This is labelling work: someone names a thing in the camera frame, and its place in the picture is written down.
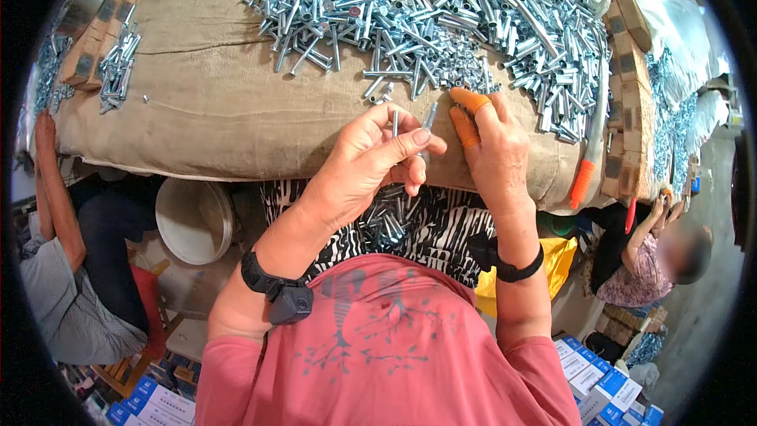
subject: wrist strap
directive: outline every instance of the wrist strap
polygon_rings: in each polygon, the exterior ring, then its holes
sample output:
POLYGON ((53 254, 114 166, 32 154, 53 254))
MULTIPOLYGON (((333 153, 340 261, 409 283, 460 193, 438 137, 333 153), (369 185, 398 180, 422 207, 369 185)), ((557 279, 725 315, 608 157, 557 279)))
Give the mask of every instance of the wrist strap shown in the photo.
POLYGON ((500 259, 497 250, 497 238, 489 239, 486 232, 468 237, 468 251, 473 260, 478 263, 483 271, 491 271, 491 267, 497 267, 497 278, 506 283, 515 283, 525 280, 536 273, 544 262, 544 248, 539 243, 539 253, 531 264, 524 269, 518 270, 516 266, 505 263, 500 259))

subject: orange handle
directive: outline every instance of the orange handle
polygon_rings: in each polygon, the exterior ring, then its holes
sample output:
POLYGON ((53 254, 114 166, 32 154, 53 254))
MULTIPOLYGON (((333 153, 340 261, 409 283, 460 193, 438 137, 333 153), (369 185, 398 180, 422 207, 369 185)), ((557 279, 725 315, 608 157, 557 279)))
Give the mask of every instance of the orange handle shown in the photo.
POLYGON ((570 193, 570 206, 578 209, 578 205, 586 199, 586 193, 589 192, 591 177, 594 175, 594 163, 587 159, 581 160, 581 167, 578 170, 578 176, 573 184, 573 191, 570 193))
POLYGON ((636 217, 636 196, 630 198, 630 204, 628 205, 628 212, 625 214, 625 232, 630 233, 630 228, 634 225, 634 218, 636 217))

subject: floral shirt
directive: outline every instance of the floral shirt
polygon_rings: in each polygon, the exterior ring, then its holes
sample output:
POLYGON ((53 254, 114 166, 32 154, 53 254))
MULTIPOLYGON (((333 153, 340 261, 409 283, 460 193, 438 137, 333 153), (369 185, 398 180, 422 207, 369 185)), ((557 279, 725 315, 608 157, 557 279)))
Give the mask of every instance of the floral shirt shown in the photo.
POLYGON ((626 308, 654 303, 675 286, 657 261, 657 239, 647 234, 634 260, 634 269, 621 266, 597 291, 597 298, 626 308))

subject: white box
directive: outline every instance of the white box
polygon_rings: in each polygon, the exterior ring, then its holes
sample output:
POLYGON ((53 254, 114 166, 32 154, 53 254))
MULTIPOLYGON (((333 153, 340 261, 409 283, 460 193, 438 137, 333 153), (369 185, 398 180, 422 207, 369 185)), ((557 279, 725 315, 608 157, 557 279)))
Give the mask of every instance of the white box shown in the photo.
POLYGON ((623 415, 639 396, 639 393, 641 393, 641 385, 628 379, 623 383, 618 393, 612 397, 610 403, 597 415, 597 419, 604 426, 619 426, 623 415))
POLYGON ((589 391, 589 394, 583 399, 581 404, 578 405, 581 424, 587 426, 591 423, 594 417, 598 416, 610 404, 610 401, 612 401, 616 394, 621 392, 623 386, 628 382, 638 386, 636 382, 630 380, 626 374, 617 368, 613 368, 607 372, 602 377, 602 380, 589 391))
POLYGON ((132 395, 121 404, 131 414, 145 421, 147 426, 187 426, 188 424, 138 395, 132 395))
POLYGON ((645 409, 644 405, 637 401, 631 403, 628 412, 620 420, 620 426, 640 426, 641 421, 644 421, 645 409))
POLYGON ((579 401, 586 398, 591 388, 599 383, 611 368, 612 366, 604 359, 597 359, 591 365, 588 365, 568 382, 573 396, 579 401))
POLYGON ((583 345, 573 336, 564 336, 555 341, 555 349, 557 349, 560 360, 582 347, 583 345))
POLYGON ((145 426, 144 421, 131 414, 118 402, 110 405, 105 417, 115 426, 145 426))
POLYGON ((659 426, 660 421, 662 421, 662 413, 663 411, 657 406, 649 405, 649 408, 647 408, 647 413, 644 415, 644 421, 641 423, 641 426, 659 426))
POLYGON ((138 408, 143 407, 145 402, 149 402, 184 423, 191 424, 194 421, 194 402, 177 395, 147 377, 142 377, 139 380, 129 401, 138 408))
POLYGON ((572 354, 560 360, 563 364, 563 374, 565 380, 570 381, 573 377, 580 374, 586 367, 597 360, 597 355, 586 347, 581 347, 572 354))

